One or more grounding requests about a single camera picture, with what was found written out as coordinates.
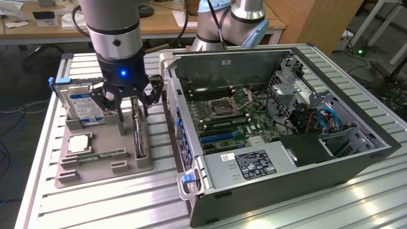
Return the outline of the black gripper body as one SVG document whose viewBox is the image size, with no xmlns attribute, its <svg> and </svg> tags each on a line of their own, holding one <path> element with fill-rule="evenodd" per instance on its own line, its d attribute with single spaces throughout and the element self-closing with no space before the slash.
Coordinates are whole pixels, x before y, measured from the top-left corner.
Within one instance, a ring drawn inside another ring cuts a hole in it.
<svg viewBox="0 0 407 229">
<path fill-rule="evenodd" d="M 109 59 L 97 53 L 96 57 L 105 90 L 114 96 L 134 96 L 141 92 L 149 83 L 142 54 L 137 53 L 125 59 Z"/>
</svg>

